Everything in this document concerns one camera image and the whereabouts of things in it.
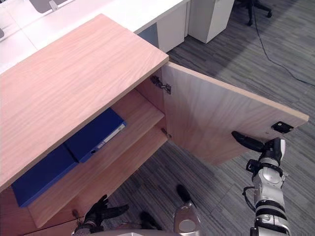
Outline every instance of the door hinge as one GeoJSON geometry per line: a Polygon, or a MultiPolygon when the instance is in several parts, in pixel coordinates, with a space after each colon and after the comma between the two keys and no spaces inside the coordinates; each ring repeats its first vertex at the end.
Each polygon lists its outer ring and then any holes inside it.
{"type": "Polygon", "coordinates": [[[159,87],[160,89],[165,90],[168,94],[172,94],[172,87],[171,87],[171,85],[169,85],[169,84],[164,85],[164,84],[159,80],[159,77],[158,77],[158,76],[153,75],[153,76],[151,77],[151,82],[152,82],[155,86],[159,87]]]}
{"type": "Polygon", "coordinates": [[[170,135],[164,128],[162,128],[161,131],[167,136],[167,138],[172,138],[172,135],[170,135]]]}

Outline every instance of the cable on floor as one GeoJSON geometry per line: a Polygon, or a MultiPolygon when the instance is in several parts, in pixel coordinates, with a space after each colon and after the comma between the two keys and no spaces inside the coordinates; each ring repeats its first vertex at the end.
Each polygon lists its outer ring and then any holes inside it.
{"type": "Polygon", "coordinates": [[[253,13],[254,13],[254,19],[255,19],[256,32],[257,32],[257,35],[258,35],[258,38],[259,38],[261,47],[262,47],[262,49],[263,49],[263,51],[264,51],[264,54],[266,55],[266,58],[267,58],[270,62],[272,62],[273,64],[275,64],[275,65],[277,65],[277,66],[280,66],[280,67],[282,67],[283,69],[285,69],[285,70],[292,76],[292,78],[296,79],[297,81],[300,81],[300,82],[302,82],[302,83],[305,83],[305,84],[307,84],[307,85],[311,85],[311,86],[315,87],[314,84],[311,84],[311,83],[309,83],[309,82],[306,82],[306,81],[303,81],[303,80],[300,80],[300,79],[296,78],[296,77],[292,74],[292,72],[291,72],[288,68],[286,68],[284,65],[279,64],[279,63],[277,63],[277,62],[275,62],[274,60],[272,60],[272,59],[269,58],[269,56],[268,56],[268,54],[267,54],[267,52],[266,52],[266,50],[265,50],[264,44],[262,43],[262,40],[261,40],[261,37],[260,37],[260,34],[259,34],[259,30],[258,30],[258,27],[257,27],[257,19],[256,19],[256,14],[255,14],[255,7],[253,7],[253,13]]]}

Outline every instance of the blue binder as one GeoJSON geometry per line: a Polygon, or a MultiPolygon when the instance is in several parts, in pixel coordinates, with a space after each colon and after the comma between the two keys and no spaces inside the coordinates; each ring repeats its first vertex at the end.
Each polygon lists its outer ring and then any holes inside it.
{"type": "Polygon", "coordinates": [[[77,164],[65,146],[60,145],[11,185],[18,205],[27,207],[77,164]]]}
{"type": "Polygon", "coordinates": [[[86,162],[125,125],[124,120],[111,108],[108,108],[64,144],[78,161],[86,162]]]}

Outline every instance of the open cabinet door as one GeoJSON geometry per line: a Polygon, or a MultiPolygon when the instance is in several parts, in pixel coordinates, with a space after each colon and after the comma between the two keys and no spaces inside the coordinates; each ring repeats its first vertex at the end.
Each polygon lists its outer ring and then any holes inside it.
{"type": "Polygon", "coordinates": [[[167,132],[177,145],[196,157],[220,164],[248,149],[231,135],[236,130],[262,141],[282,134],[278,121],[294,128],[308,116],[291,108],[168,62],[162,67],[167,132]]]}

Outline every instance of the wood grain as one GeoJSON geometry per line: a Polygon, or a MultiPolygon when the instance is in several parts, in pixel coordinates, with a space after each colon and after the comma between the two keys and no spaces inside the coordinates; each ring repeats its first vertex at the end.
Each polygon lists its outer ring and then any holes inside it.
{"type": "Polygon", "coordinates": [[[309,117],[289,107],[247,92],[174,63],[162,67],[167,131],[172,140],[212,164],[219,164],[248,149],[231,132],[269,140],[280,136],[270,127],[283,121],[297,127],[309,117]]]}
{"type": "Polygon", "coordinates": [[[17,236],[41,229],[49,228],[63,222],[73,220],[74,217],[64,219],[54,217],[47,222],[42,228],[37,228],[33,222],[29,210],[26,207],[19,207],[13,189],[6,188],[0,193],[0,235],[17,236]]]}
{"type": "Polygon", "coordinates": [[[164,117],[136,90],[125,95],[112,109],[126,121],[126,128],[91,159],[76,166],[28,206],[37,227],[43,226],[164,117]]]}
{"type": "Polygon", "coordinates": [[[152,156],[165,142],[167,137],[162,131],[153,127],[140,140],[138,140],[123,155],[99,174],[94,181],[83,189],[69,205],[62,210],[64,215],[71,217],[76,209],[80,216],[99,200],[104,194],[108,196],[122,185],[150,156],[152,156]]]}
{"type": "Polygon", "coordinates": [[[71,220],[61,225],[39,230],[24,236],[69,236],[77,227],[77,220],[71,220]]]}
{"type": "Polygon", "coordinates": [[[141,84],[136,87],[136,90],[141,93],[149,102],[151,102],[160,111],[165,113],[163,90],[155,86],[151,82],[151,77],[157,76],[162,80],[162,71],[159,69],[149,78],[145,79],[141,84]]]}
{"type": "Polygon", "coordinates": [[[167,61],[99,15],[1,74],[0,191],[167,61]]]}

